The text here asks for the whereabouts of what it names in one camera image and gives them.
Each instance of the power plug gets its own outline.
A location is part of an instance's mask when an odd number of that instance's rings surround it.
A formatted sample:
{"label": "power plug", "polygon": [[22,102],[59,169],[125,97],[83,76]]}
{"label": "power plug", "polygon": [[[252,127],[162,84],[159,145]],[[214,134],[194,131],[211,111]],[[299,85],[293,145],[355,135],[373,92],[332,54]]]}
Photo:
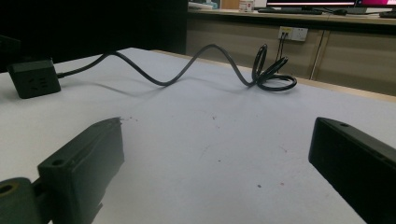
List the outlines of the power plug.
{"label": "power plug", "polygon": [[22,99],[55,93],[61,90],[52,59],[30,63],[14,63],[7,67],[15,89]]}

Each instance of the desk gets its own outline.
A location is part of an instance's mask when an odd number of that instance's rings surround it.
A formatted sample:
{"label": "desk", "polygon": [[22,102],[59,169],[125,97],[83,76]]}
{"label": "desk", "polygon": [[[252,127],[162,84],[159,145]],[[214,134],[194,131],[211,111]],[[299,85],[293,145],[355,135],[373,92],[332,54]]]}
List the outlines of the desk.
{"label": "desk", "polygon": [[298,15],[240,12],[236,9],[190,9],[190,19],[212,21],[240,21],[254,24],[305,27],[309,29],[358,32],[365,34],[396,35],[396,20],[379,18],[378,15],[337,16],[329,13],[322,15]]}
{"label": "desk", "polygon": [[[121,52],[160,80],[187,63]],[[36,166],[77,134],[121,117],[126,161],[94,223],[363,223],[308,162],[315,119],[339,119],[396,147],[393,102],[304,84],[248,89],[230,67],[212,63],[195,63],[167,88],[115,57],[38,98],[19,99],[8,74],[0,83],[1,180],[35,180]]]}

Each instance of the wall outlet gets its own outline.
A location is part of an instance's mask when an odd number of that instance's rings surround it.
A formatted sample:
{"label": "wall outlet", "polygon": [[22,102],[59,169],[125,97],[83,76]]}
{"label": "wall outlet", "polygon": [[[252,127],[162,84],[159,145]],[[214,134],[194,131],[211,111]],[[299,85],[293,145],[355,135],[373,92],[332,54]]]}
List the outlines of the wall outlet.
{"label": "wall outlet", "polygon": [[291,34],[291,40],[305,41],[307,34],[308,34],[308,29],[293,28],[293,32]]}
{"label": "wall outlet", "polygon": [[290,40],[293,34],[293,28],[288,26],[281,26],[277,38],[278,39],[282,38],[282,34],[286,35],[286,37],[284,37],[285,39]]}

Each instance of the dark background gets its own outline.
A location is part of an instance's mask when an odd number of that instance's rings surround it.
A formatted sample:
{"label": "dark background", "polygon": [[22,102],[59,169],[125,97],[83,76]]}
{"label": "dark background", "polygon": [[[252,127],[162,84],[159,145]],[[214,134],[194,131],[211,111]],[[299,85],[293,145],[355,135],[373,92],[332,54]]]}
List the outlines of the dark background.
{"label": "dark background", "polygon": [[2,0],[0,35],[19,39],[8,63],[51,57],[55,63],[140,48],[185,53],[186,0]]}

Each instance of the cabinet door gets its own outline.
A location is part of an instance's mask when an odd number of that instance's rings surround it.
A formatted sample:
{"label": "cabinet door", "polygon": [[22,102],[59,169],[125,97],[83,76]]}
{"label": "cabinet door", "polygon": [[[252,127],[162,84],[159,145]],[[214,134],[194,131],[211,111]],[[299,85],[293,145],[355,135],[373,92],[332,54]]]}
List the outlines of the cabinet door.
{"label": "cabinet door", "polygon": [[396,37],[328,32],[313,79],[396,95]]}

